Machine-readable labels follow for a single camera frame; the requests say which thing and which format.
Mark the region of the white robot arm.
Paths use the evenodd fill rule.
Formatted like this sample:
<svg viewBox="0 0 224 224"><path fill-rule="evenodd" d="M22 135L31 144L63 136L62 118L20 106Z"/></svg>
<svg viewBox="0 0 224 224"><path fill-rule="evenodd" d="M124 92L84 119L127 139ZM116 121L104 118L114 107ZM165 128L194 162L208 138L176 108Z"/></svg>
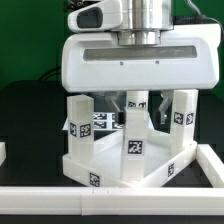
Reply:
<svg viewBox="0 0 224 224"><path fill-rule="evenodd" d="M165 111L176 89L211 89L219 80L221 24L172 16L172 0L68 0L73 34L62 53L69 92L160 90Z"/></svg>

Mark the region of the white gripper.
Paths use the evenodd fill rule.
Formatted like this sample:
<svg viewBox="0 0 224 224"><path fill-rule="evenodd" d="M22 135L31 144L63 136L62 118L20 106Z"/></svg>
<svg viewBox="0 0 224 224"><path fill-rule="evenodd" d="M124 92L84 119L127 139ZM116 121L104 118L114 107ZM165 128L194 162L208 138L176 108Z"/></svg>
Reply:
<svg viewBox="0 0 224 224"><path fill-rule="evenodd" d="M154 46L120 46L112 32L70 36L62 54L62 85L69 92L109 91L105 99L124 124L115 91L163 90L160 123L175 89L211 89L219 81L217 24L176 25Z"/></svg>

